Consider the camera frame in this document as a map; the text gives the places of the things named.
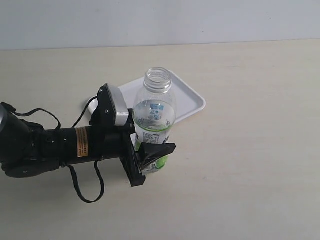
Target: plastic tray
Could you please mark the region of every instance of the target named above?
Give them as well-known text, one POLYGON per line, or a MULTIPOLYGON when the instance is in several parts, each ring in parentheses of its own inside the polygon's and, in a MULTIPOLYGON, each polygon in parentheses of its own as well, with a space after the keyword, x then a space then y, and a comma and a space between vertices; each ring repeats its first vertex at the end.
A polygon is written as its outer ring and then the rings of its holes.
MULTIPOLYGON (((175 73, 172 71, 170 71, 170 73, 172 77, 172 89, 176 97, 177 105, 175 123, 178 123, 204 109, 206 101, 175 73)), ((144 77, 141 77, 119 87, 129 109, 133 108, 137 92, 143 87, 143 81, 144 77)), ((95 99, 88 106, 91 114, 96 110, 97 106, 98 100, 95 99)))

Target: bottle cap opening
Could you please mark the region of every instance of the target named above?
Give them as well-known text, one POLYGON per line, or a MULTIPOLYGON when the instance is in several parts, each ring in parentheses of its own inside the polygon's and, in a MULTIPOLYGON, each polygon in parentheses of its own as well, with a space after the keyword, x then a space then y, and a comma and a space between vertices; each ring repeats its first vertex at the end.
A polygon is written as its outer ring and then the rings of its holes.
POLYGON ((143 85, 152 93, 165 94, 172 86, 171 74, 163 67, 150 68, 145 73, 143 85))

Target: white wall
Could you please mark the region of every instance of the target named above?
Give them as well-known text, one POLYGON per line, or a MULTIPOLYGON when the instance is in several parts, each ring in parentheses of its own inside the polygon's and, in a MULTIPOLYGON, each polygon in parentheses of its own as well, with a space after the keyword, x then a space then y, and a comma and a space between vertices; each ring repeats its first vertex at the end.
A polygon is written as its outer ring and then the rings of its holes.
POLYGON ((318 0, 0 1, 0 50, 309 38, 318 0))

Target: black wire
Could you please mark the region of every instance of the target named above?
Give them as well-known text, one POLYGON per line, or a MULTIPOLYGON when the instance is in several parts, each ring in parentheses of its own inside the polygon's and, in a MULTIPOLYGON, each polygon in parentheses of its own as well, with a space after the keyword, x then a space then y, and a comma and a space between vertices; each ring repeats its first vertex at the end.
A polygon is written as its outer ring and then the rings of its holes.
POLYGON ((94 169, 95 169, 95 172, 96 172, 96 174, 97 174, 97 176, 98 176, 98 178, 99 178, 101 190, 100 190, 99 196, 98 196, 95 200, 93 200, 93 201, 86 199, 86 198, 82 195, 82 193, 81 193, 81 191, 80 191, 79 182, 78 182, 77 173, 76 173, 75 168, 74 168, 73 166, 71 166, 71 165, 65 165, 65 167, 68 167, 68 168, 70 169, 71 177, 72 177, 72 181, 73 181, 73 185, 74 185, 74 189, 75 189, 75 191, 76 191, 76 194, 78 195, 78 197, 79 197, 82 201, 84 201, 84 202, 87 203, 87 204, 91 204, 91 203, 95 203, 95 202, 99 201, 99 200, 103 197, 103 195, 104 195, 104 193, 105 193, 105 183, 104 183, 104 179, 102 178, 101 173, 100 173, 100 171, 99 171, 98 162, 99 162, 99 160, 96 160, 96 161, 94 162, 94 169))
POLYGON ((42 109, 42 108, 36 108, 36 109, 33 109, 32 111, 29 111, 27 113, 13 112, 13 114, 17 115, 18 117, 29 117, 32 114, 35 114, 36 112, 39 112, 39 111, 45 112, 45 113, 51 115, 52 117, 54 117, 54 119, 58 122, 58 125, 56 126, 55 130, 61 129, 61 122, 59 121, 59 119, 55 115, 53 115, 51 112, 49 112, 45 109, 42 109))
POLYGON ((80 120, 82 119, 82 117, 85 115, 85 113, 86 113, 86 111, 87 111, 87 108, 89 107, 90 103, 91 103, 93 100, 97 99, 97 98, 98 98, 98 97, 95 96, 95 97, 91 98, 91 99, 87 102, 87 104, 85 105, 85 107, 84 107, 84 109, 83 109, 80 117, 79 117, 78 120, 73 124, 72 128, 74 128, 75 126, 77 126, 77 124, 80 122, 80 120))

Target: orange label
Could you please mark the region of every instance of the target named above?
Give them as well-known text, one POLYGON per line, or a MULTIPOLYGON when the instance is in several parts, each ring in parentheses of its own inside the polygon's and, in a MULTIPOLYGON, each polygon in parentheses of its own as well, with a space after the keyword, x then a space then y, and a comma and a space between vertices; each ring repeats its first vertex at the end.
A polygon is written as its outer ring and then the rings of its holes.
POLYGON ((89 155, 87 130, 85 127, 78 127, 75 129, 75 133, 78 158, 87 157, 89 155))

